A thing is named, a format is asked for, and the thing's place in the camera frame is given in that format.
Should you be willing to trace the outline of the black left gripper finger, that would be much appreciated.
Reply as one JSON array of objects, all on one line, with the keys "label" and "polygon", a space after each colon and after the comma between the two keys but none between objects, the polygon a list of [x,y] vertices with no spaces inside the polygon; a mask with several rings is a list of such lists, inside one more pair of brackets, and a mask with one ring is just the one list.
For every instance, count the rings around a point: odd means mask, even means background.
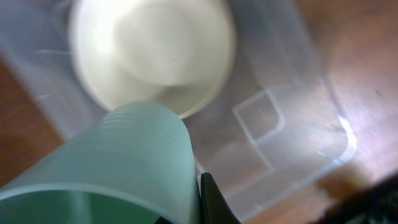
[{"label": "black left gripper finger", "polygon": [[204,172],[200,183],[193,185],[193,205],[187,223],[201,224],[240,224],[241,222],[230,209],[213,176]]}]

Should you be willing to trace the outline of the mint green plastic cup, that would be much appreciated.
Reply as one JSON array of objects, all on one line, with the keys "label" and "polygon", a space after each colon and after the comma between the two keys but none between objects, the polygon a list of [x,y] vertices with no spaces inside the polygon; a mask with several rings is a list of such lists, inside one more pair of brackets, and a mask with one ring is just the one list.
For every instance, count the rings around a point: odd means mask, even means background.
[{"label": "mint green plastic cup", "polygon": [[190,136],[156,103],[133,103],[1,189],[2,223],[200,223]]}]

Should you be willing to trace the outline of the cream plate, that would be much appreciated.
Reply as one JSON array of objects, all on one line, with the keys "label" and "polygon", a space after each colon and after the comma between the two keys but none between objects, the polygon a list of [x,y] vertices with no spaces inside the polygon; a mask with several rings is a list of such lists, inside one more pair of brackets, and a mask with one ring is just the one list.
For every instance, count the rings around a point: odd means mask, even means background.
[{"label": "cream plate", "polygon": [[236,55],[226,1],[73,1],[68,33],[78,81],[108,111],[151,101],[189,117],[219,95]]}]

